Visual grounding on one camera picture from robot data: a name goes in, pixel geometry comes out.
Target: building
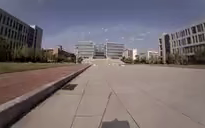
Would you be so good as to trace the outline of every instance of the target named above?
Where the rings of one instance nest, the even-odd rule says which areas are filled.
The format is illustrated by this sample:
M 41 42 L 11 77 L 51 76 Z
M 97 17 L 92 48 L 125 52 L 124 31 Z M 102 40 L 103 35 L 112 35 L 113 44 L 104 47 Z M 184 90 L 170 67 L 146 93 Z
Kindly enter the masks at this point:
M 125 58 L 131 58 L 133 60 L 136 60 L 136 55 L 138 55 L 137 49 L 125 49 L 123 52 Z
M 162 63 L 166 63 L 167 57 L 170 54 L 170 36 L 163 33 L 159 38 L 159 57 Z
M 154 58 L 158 58 L 159 57 L 159 53 L 157 51 L 147 51 L 146 52 L 146 60 L 150 60 L 150 59 L 154 59 Z
M 120 59 L 124 52 L 124 44 L 118 44 L 113 42 L 106 43 L 106 56 L 110 59 Z
M 132 58 L 133 60 L 136 60 L 136 56 L 138 55 L 138 50 L 137 49 L 132 49 Z
M 11 49 L 23 47 L 24 45 L 40 49 L 42 35 L 43 30 L 40 27 L 32 28 L 0 8 L 0 37 L 10 43 Z
M 95 54 L 95 44 L 92 41 L 79 41 L 75 46 L 77 57 L 93 59 Z
M 67 61 L 74 62 L 76 56 L 73 53 L 63 50 L 61 45 L 58 45 L 55 48 L 44 49 L 44 52 L 47 53 L 47 61 Z
M 205 21 L 170 34 L 171 53 L 193 56 L 205 50 Z
M 104 59 L 106 58 L 106 45 L 96 44 L 94 58 Z
M 41 49 L 41 44 L 42 44 L 42 36 L 43 36 L 43 29 L 36 25 L 31 26 L 34 31 L 33 31 L 33 44 L 34 48 Z

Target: sidewalk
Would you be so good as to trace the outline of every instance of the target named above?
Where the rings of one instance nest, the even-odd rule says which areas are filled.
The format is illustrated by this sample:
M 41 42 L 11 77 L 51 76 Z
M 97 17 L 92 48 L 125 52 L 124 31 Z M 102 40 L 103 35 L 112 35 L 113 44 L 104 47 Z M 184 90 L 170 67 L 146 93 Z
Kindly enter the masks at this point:
M 39 86 L 69 75 L 86 65 L 6 73 L 0 75 L 0 104 L 21 96 Z

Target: road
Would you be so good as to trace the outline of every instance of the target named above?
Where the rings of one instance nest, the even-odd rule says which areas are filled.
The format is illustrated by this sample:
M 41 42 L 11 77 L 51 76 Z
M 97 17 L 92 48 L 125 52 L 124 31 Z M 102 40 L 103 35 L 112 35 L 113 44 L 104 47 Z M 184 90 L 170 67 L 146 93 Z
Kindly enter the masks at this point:
M 205 128 L 205 70 L 95 65 L 13 128 Z

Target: sky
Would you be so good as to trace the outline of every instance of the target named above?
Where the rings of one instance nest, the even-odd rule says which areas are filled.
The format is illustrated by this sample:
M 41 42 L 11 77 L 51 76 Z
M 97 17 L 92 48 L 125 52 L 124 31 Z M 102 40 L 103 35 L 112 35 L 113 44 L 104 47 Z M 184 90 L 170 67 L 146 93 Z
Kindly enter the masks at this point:
M 205 0 L 0 0 L 0 8 L 40 26 L 43 48 L 70 52 L 84 40 L 157 50 L 162 33 L 205 20 Z

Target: glass facade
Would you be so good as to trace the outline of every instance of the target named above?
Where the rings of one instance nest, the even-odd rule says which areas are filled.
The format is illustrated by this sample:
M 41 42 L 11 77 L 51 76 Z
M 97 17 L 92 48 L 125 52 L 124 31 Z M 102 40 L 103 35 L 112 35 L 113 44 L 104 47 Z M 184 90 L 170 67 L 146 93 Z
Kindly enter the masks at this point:
M 124 52 L 124 44 L 107 43 L 106 52 L 107 57 L 111 59 L 119 59 L 122 57 Z

